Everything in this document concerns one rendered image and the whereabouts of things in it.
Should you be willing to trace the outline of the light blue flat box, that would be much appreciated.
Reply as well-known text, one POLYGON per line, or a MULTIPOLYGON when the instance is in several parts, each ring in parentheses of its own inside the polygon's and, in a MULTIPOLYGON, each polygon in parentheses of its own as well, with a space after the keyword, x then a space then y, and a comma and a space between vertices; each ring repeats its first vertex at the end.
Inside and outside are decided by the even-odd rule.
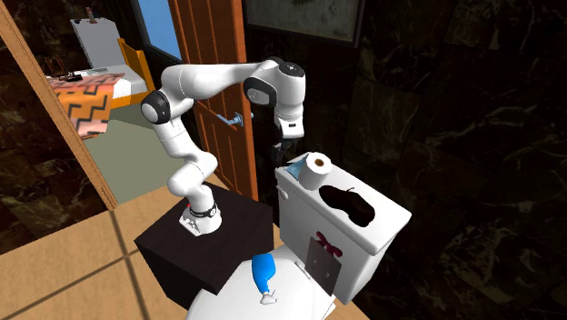
POLYGON ((284 169, 288 172, 295 180, 299 180, 299 174, 305 164, 306 157, 302 157, 301 159, 295 162, 288 162, 285 164, 284 169))

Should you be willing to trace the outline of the white toilet paper roll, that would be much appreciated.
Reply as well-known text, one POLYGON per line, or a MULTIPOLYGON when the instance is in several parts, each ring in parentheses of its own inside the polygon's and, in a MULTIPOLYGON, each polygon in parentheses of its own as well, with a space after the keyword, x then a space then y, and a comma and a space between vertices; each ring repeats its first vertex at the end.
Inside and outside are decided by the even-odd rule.
POLYGON ((323 185, 332 169, 333 164, 329 157, 322 153, 310 152, 304 158, 298 174, 298 182, 306 190, 317 190, 323 185))

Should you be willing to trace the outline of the dark brown rounded object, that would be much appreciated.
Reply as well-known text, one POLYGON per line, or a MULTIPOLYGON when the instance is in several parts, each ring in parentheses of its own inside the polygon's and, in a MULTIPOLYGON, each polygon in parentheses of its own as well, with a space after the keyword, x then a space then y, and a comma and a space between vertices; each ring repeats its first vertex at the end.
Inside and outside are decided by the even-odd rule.
POLYGON ((360 227, 368 226, 375 218, 374 208, 353 188, 339 189, 332 185, 319 188, 322 200, 331 208, 344 211, 349 219, 360 227))

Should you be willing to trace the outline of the dark robot stand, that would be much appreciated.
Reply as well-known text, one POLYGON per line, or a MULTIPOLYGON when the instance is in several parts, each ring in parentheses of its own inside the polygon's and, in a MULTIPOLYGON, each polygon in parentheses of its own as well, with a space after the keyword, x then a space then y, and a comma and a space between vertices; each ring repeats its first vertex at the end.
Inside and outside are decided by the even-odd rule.
POLYGON ((185 309, 201 290, 218 294, 243 261, 274 249, 272 207, 208 186, 221 211, 216 231, 187 231, 179 223, 188 205, 182 199, 134 240, 165 295, 185 309))

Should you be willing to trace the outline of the blue bottle with white nozzle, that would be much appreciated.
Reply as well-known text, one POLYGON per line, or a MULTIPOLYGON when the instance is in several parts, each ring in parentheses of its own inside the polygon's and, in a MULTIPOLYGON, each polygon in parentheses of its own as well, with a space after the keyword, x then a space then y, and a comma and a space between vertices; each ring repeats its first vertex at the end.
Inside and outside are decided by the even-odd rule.
POLYGON ((272 305, 277 302, 274 292, 269 289, 269 281, 276 272, 275 261, 271 254, 254 255, 252 258, 252 274, 254 283, 262 295, 261 305, 272 305))

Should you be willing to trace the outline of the dark bag with red bow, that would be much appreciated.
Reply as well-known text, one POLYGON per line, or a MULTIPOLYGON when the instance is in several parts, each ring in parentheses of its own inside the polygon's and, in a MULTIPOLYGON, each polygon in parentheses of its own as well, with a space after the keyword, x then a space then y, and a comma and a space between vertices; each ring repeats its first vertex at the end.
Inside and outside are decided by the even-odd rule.
POLYGON ((305 269, 328 295, 333 295, 342 268, 338 258, 342 255, 342 250, 332 245, 320 231, 310 238, 305 269))

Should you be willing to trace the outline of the brown wooden door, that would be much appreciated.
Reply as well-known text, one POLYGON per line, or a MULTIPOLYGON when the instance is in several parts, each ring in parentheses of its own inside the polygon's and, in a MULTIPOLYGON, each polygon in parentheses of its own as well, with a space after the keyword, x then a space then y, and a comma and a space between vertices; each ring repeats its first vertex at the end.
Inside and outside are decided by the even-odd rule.
MULTIPOLYGON (((246 61, 242 0, 168 0, 186 64, 246 61)), ((216 156, 214 174, 230 190, 258 198, 251 106, 232 85, 192 108, 201 147, 216 156)))

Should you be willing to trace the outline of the blue window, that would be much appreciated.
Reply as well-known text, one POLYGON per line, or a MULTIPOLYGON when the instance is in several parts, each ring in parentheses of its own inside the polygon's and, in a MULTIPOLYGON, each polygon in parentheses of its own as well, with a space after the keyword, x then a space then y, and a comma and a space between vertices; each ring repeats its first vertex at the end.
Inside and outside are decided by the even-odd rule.
POLYGON ((168 0, 132 0, 144 42, 176 63, 182 61, 168 0))

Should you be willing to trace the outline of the orange bed with patterned blanket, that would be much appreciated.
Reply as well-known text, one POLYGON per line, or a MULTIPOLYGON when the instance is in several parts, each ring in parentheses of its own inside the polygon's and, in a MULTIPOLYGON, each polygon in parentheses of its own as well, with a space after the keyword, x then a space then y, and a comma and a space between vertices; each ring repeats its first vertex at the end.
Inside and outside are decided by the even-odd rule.
POLYGON ((133 49, 122 38, 117 42, 122 65, 47 78, 82 139, 104 133, 112 110, 137 104, 154 90, 144 52, 133 49))

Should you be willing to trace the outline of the white cabinet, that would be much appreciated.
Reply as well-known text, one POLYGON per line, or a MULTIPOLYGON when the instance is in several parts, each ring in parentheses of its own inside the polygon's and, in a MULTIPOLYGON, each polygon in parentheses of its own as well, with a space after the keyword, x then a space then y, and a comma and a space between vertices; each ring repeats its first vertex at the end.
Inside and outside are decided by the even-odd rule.
POLYGON ((93 69, 124 65, 124 57, 118 43, 120 35, 115 23, 95 15, 90 7, 85 11, 87 18, 74 19, 72 27, 89 65, 93 69))

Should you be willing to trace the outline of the dark framed wall picture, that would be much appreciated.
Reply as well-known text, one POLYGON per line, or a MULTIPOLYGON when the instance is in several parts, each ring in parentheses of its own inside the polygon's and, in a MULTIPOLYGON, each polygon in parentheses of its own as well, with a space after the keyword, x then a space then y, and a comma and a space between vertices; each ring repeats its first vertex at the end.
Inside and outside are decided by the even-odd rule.
POLYGON ((255 28, 356 47, 365 0, 244 0, 246 23, 255 28))

